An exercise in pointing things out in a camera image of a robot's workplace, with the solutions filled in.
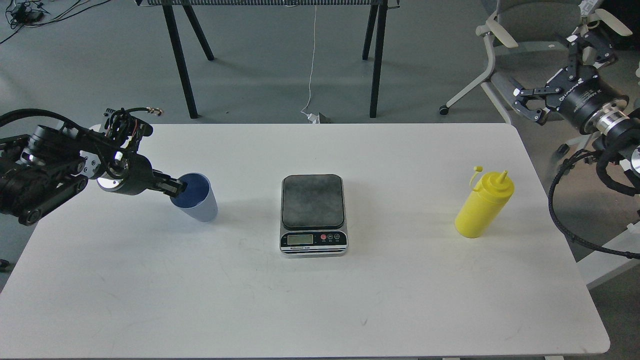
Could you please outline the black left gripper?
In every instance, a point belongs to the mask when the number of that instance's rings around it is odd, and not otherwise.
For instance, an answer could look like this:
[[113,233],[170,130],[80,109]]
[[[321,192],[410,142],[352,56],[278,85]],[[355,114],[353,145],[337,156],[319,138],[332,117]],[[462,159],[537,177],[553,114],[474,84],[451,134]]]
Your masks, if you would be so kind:
[[130,196],[151,189],[176,198],[188,187],[183,180],[153,170],[151,162],[139,153],[128,155],[125,172],[120,177],[99,177],[96,182],[103,191]]

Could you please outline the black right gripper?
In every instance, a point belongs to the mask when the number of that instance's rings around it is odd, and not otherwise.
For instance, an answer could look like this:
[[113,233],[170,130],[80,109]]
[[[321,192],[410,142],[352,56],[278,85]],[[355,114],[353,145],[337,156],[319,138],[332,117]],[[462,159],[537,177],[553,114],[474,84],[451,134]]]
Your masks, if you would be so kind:
[[[569,35],[562,42],[568,50],[567,66],[560,69],[543,88],[525,88],[518,80],[510,80],[514,86],[510,106],[517,113],[543,126],[554,109],[569,121],[580,134],[596,132],[592,117],[608,103],[618,110],[625,110],[629,96],[602,80],[598,70],[614,64],[617,55],[606,35],[596,30],[585,34]],[[531,101],[544,104],[532,109]]]

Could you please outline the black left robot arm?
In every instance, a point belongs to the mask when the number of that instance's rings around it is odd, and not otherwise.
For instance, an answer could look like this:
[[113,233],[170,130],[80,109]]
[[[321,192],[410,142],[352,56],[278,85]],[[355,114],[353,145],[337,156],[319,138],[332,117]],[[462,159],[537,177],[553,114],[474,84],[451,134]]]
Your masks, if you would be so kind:
[[31,226],[77,196],[96,180],[106,192],[135,196],[156,191],[171,198],[184,193],[187,183],[154,170],[138,153],[153,126],[134,116],[154,107],[107,109],[103,131],[87,129],[57,112],[23,108],[1,116],[6,126],[30,117],[58,121],[56,127],[39,125],[32,134],[1,140],[1,212]]

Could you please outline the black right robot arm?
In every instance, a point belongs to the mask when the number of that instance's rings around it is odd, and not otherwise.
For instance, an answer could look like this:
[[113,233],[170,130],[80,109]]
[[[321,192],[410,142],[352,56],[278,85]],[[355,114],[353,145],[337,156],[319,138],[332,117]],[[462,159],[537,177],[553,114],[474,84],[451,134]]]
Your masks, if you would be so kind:
[[554,192],[563,175],[576,162],[592,158],[596,174],[609,189],[627,196],[639,194],[639,111],[626,114],[629,98],[608,85],[598,68],[616,59],[611,44],[599,30],[566,39],[567,65],[542,88],[524,88],[516,80],[512,107],[538,125],[556,112],[582,135],[599,132],[594,151],[578,150],[560,165],[548,192],[548,209],[555,226],[569,241],[593,251],[637,260],[633,251],[619,251],[591,243],[574,234],[558,219]]

